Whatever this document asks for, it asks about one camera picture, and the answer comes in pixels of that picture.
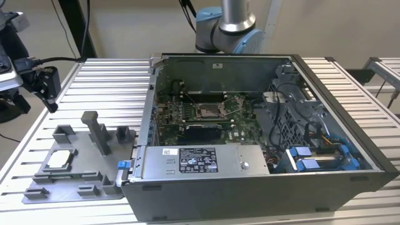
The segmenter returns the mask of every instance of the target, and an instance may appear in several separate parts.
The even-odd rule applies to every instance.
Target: power supply label
[[[182,173],[218,173],[219,163],[215,148],[180,149]]]

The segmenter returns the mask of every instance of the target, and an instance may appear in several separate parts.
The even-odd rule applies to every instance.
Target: white wall
[[[80,3],[86,12],[86,0]],[[220,0],[192,0],[192,3],[199,10],[219,6]],[[262,30],[270,4],[271,0],[250,2]],[[152,53],[195,51],[195,33],[178,0],[94,0],[91,8],[91,35],[99,56],[147,58]]]
[[[332,56],[346,68],[400,57],[400,0],[283,0],[271,53]]]

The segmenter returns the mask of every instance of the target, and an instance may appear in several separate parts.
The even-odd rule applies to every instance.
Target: cable
[[[6,2],[7,2],[6,0],[2,0],[2,1],[0,1],[0,8],[3,8]]]
[[[187,18],[187,21],[190,23],[190,27],[192,28],[192,30],[195,31],[196,33],[196,29],[195,29],[195,26],[194,26],[194,23],[192,23],[192,20],[191,20],[191,16],[190,16],[190,13],[188,13],[188,9],[184,7],[184,4],[182,2],[182,0],[179,0],[180,2],[180,7],[182,7],[182,10],[183,10],[183,13],[186,15],[186,18]]]
[[[274,130],[275,130],[275,127],[276,127],[276,125],[278,125],[278,120],[279,120],[279,117],[280,117],[280,97],[279,97],[279,95],[278,95],[278,92],[280,92],[280,91],[278,91],[278,90],[275,91],[275,93],[276,93],[278,105],[276,105],[276,114],[275,114],[275,118],[274,118],[274,125],[272,125],[272,128],[271,128],[270,134],[268,134],[268,140],[270,140],[272,146],[274,146],[279,151],[283,151],[280,145],[276,144],[276,143],[274,143],[274,141],[272,141],[272,132],[274,132]]]
[[[54,61],[74,61],[74,62],[80,62],[80,59],[68,58],[68,57],[52,57],[52,58],[47,58],[47,59],[43,59],[43,60],[35,60],[35,63],[36,63],[36,65],[42,65],[43,63],[54,62]]]
[[[82,47],[80,47],[80,57],[84,58],[84,46],[88,36],[88,30],[90,30],[90,22],[91,22],[91,0],[87,0],[87,25],[86,25],[86,31],[83,33],[83,40],[82,40]]]
[[[388,107],[387,107],[388,109],[391,108],[394,101],[395,101],[395,99],[394,99],[394,98],[391,98],[391,100],[390,100],[390,104],[388,104]]]
[[[20,143],[19,140],[16,140],[16,139],[14,139],[14,138],[11,138],[11,137],[7,137],[7,136],[4,136],[3,134],[0,134],[0,137],[6,138],[6,139],[8,139],[8,140],[11,140],[11,141],[14,141],[14,142]]]
[[[383,86],[386,85],[386,83],[387,83],[387,81],[384,81],[383,83],[382,83],[382,86],[380,86],[380,89],[379,89],[379,91],[378,91],[378,93],[376,93],[376,98],[378,98],[378,95],[380,95],[380,91],[382,91],[382,88],[383,88]]]
[[[342,137],[339,137],[338,135],[328,135],[326,136],[326,138],[335,138],[335,139],[339,139],[344,144],[346,146],[350,148],[350,143],[346,139],[343,139]]]
[[[196,14],[194,4],[192,4],[191,0],[186,0],[186,2],[187,2],[187,5],[190,7],[190,11],[192,12],[194,17],[196,18],[198,14]]]
[[[51,3],[52,3],[52,7],[54,7],[54,9],[55,9],[56,15],[58,15],[59,22],[60,22],[62,27],[63,27],[63,30],[64,30],[64,34],[66,34],[66,38],[67,38],[67,42],[68,42],[70,49],[71,49],[72,54],[74,54],[74,58],[76,58],[76,54],[75,54],[75,51],[74,51],[72,46],[71,46],[71,42],[70,42],[67,30],[66,30],[66,27],[64,27],[64,24],[63,24],[63,22],[62,22],[60,15],[59,15],[59,12],[58,12],[58,9],[56,9],[55,1],[51,0]]]
[[[283,85],[294,85],[294,86],[299,87],[299,86],[295,85],[294,83],[282,83],[282,84],[276,87],[276,89],[275,89],[278,105],[276,105],[276,114],[275,114],[275,119],[274,119],[274,125],[272,125],[272,128],[271,128],[271,130],[270,130],[270,134],[268,134],[268,140],[270,140],[272,146],[274,146],[278,150],[280,150],[280,151],[283,151],[283,149],[282,149],[282,147],[280,147],[280,143],[279,143],[279,144],[274,143],[274,141],[272,141],[272,133],[274,133],[274,130],[275,130],[275,128],[276,128],[278,120],[279,120],[279,117],[280,117],[280,97],[279,97],[279,94],[278,94],[278,93],[280,93],[280,94],[283,94],[284,96],[287,96],[282,91],[279,91],[279,88],[280,88]]]

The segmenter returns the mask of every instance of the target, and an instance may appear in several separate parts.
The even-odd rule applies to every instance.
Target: white label
[[[163,155],[178,155],[178,149],[163,149]]]
[[[223,64],[222,63],[214,63],[212,68],[214,69],[223,69]]]

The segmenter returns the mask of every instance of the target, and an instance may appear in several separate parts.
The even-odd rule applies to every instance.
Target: aluminum extrusion table
[[[304,58],[304,60],[400,170],[400,120],[364,90],[338,62],[327,61],[324,58]],[[22,193],[30,186],[31,176],[38,172],[51,149],[54,143],[51,134],[55,127],[71,124],[75,130],[86,130],[86,125],[80,121],[86,110],[99,112],[99,123],[104,123],[108,129],[126,125],[139,131],[148,89],[148,68],[150,60],[146,59],[88,59],[86,63],[75,65],[62,85],[59,111],[54,114],[43,111],[0,171],[0,221],[42,225],[140,224],[126,198],[24,205]],[[336,212],[178,224],[384,223],[400,224],[400,177],[380,191],[359,194]]]

